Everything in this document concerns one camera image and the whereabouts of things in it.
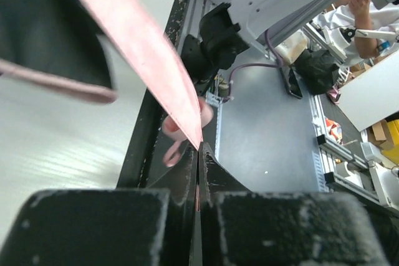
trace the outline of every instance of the gray floor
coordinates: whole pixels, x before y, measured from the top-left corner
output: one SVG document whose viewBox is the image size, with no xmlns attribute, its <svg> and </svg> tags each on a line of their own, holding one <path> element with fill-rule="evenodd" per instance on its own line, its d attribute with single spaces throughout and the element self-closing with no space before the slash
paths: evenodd
<svg viewBox="0 0 399 266">
<path fill-rule="evenodd" d="M 253 49 L 235 63 L 262 62 Z M 250 67 L 234 74 L 234 100 L 223 105 L 219 162 L 252 191 L 318 191 L 318 149 L 309 95 L 288 96 L 278 70 Z"/>
<path fill-rule="evenodd" d="M 141 0 L 162 28 L 174 0 Z M 45 188 L 114 188 L 145 85 L 104 43 L 119 98 L 94 105 L 0 77 L 0 246 L 22 203 Z"/>
</svg>

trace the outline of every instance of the pink mug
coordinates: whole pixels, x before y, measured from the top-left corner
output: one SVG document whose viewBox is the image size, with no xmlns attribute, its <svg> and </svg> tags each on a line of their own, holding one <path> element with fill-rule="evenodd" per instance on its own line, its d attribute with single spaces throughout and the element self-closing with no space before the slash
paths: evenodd
<svg viewBox="0 0 399 266">
<path fill-rule="evenodd" d="M 213 109 L 206 103 L 205 99 L 198 97 L 199 109 L 201 112 L 201 127 L 204 128 L 210 123 L 213 117 Z M 174 166 L 181 159 L 179 147 L 181 143 L 187 139 L 184 133 L 179 129 L 178 125 L 172 120 L 170 116 L 167 116 L 162 123 L 162 132 L 169 138 L 175 141 L 173 146 L 165 153 L 163 157 L 163 163 L 167 167 Z"/>
</svg>

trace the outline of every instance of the pink strap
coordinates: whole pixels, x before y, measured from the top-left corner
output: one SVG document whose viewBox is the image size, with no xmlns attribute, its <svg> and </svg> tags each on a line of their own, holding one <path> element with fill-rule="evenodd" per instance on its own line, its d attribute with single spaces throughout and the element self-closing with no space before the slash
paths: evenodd
<svg viewBox="0 0 399 266">
<path fill-rule="evenodd" d="M 201 127 L 205 127 L 210 123 L 213 117 L 213 109 L 210 107 L 204 98 L 198 97 L 199 109 L 201 110 Z M 187 137 L 179 129 L 179 126 L 173 121 L 173 119 L 167 116 L 162 123 L 162 131 L 165 135 L 169 136 L 172 140 L 175 140 L 173 146 L 165 153 L 163 157 L 163 163 L 167 167 L 174 166 L 181 159 L 179 147 L 181 142 L 186 140 Z"/>
<path fill-rule="evenodd" d="M 198 150 L 196 92 L 179 55 L 137 0 L 80 0 L 129 65 Z"/>
</svg>

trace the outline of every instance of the white board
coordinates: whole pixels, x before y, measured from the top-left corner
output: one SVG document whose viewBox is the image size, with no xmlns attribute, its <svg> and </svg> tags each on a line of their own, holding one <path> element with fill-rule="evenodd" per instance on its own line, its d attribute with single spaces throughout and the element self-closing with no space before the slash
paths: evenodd
<svg viewBox="0 0 399 266">
<path fill-rule="evenodd" d="M 339 108 L 357 130 L 399 111 L 399 52 L 341 88 Z"/>
</svg>

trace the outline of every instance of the cable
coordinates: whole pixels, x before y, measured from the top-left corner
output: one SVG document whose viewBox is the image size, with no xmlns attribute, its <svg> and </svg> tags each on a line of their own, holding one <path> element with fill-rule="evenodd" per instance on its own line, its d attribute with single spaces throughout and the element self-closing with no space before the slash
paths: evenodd
<svg viewBox="0 0 399 266">
<path fill-rule="evenodd" d="M 236 67 L 233 71 L 231 71 L 230 76 L 229 76 L 229 94 L 227 97 L 223 98 L 223 103 L 228 102 L 229 100 L 232 100 L 232 91 L 233 91 L 233 75 L 235 72 L 237 72 L 240 69 L 246 68 L 246 67 L 268 67 L 268 68 L 281 68 L 284 65 L 284 62 L 282 61 L 281 56 L 277 53 L 275 48 L 272 46 L 272 43 L 269 38 L 269 29 L 264 32 L 264 38 L 266 41 L 266 45 L 270 49 L 270 51 L 273 53 L 273 55 L 276 57 L 277 60 L 277 65 L 271 65 L 271 64 L 262 64 L 262 63 L 256 63 L 256 64 L 243 64 L 239 65 Z"/>
</svg>

